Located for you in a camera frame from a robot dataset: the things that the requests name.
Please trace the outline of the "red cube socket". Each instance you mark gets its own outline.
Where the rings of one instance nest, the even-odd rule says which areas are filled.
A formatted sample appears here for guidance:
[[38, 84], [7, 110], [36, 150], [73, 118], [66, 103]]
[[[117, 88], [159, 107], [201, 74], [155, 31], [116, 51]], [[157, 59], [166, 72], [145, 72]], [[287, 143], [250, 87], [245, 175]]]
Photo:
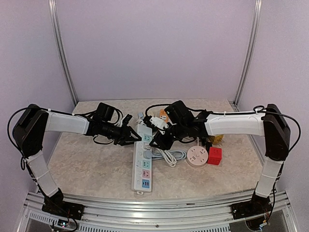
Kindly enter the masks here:
[[222, 160], [222, 149], [217, 147], [210, 147], [208, 152], [207, 164], [219, 165]]

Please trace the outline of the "white power strip blue USB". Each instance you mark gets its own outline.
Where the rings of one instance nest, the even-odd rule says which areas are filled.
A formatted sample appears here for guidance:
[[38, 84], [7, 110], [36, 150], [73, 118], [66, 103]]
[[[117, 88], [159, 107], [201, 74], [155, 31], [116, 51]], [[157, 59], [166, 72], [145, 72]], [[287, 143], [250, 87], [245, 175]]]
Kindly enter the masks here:
[[138, 124], [136, 130], [141, 141], [134, 143], [131, 189], [143, 195], [152, 192], [152, 129]]

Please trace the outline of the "yellow cube socket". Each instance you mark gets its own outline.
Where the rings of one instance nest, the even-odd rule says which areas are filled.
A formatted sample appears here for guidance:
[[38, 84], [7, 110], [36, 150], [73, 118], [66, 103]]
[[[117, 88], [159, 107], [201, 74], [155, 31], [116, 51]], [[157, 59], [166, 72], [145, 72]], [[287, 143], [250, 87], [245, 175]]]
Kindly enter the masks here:
[[222, 142], [223, 140], [223, 135], [213, 135], [213, 136], [209, 136], [208, 139], [209, 141], [213, 144], [213, 145], [218, 145]]

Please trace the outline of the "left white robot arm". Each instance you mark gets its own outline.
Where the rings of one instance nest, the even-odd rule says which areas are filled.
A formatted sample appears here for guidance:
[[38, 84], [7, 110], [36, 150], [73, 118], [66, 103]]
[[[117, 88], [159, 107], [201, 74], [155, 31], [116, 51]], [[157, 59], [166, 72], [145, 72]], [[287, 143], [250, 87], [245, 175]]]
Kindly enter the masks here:
[[63, 193], [55, 183], [43, 157], [43, 139], [46, 132], [75, 133], [93, 138], [106, 137], [114, 145], [132, 145], [142, 140], [129, 125], [132, 115], [124, 116], [119, 109], [99, 103], [96, 110], [84, 114], [70, 114], [41, 108], [35, 104], [19, 109], [22, 113], [7, 135], [12, 145], [21, 153], [21, 167], [28, 169], [32, 179], [44, 196], [44, 204], [57, 215], [67, 211]]

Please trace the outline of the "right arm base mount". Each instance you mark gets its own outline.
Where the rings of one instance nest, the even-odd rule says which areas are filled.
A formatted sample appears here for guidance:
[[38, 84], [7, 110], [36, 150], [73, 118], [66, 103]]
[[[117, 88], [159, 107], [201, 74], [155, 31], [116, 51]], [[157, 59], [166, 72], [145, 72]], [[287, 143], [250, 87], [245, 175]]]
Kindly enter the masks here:
[[247, 201], [231, 205], [231, 211], [234, 220], [263, 214], [266, 213], [266, 211], [270, 212], [271, 209], [272, 209], [271, 203], [261, 204]]

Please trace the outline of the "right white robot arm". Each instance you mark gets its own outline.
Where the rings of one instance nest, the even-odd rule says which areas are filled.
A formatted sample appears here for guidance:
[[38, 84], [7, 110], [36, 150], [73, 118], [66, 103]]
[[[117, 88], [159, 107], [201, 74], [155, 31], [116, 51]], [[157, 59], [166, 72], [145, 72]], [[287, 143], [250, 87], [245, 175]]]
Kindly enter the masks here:
[[202, 139], [221, 134], [264, 137], [266, 159], [252, 198], [247, 203], [247, 211], [256, 215], [265, 208], [281, 168], [295, 147], [290, 144], [291, 130], [286, 119], [294, 123], [297, 122], [296, 119], [282, 114], [275, 104], [268, 104], [267, 107], [259, 105], [252, 111], [232, 113], [199, 109], [195, 116], [194, 110], [188, 108], [183, 101], [176, 101], [165, 104], [164, 111], [170, 119], [169, 123], [149, 115], [144, 119], [146, 125], [158, 129], [150, 145], [161, 150], [169, 150], [175, 141], [181, 142], [187, 137]]

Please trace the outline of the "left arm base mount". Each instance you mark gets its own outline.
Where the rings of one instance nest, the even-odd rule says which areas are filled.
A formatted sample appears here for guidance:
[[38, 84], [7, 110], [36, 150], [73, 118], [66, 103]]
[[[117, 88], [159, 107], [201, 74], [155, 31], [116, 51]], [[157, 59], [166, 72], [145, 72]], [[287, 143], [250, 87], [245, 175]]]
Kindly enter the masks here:
[[63, 201], [60, 204], [53, 202], [44, 202], [42, 211], [52, 215], [81, 220], [85, 206], [78, 203]]

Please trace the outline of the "white round socket base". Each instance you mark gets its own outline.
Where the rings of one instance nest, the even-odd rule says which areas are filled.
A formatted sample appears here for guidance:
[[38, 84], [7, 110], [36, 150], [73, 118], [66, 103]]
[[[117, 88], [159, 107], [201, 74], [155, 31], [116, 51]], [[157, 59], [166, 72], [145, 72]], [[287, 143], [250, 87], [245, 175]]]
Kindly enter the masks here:
[[209, 155], [207, 150], [202, 146], [193, 146], [188, 149], [186, 155], [187, 163], [195, 168], [200, 168], [206, 165]]

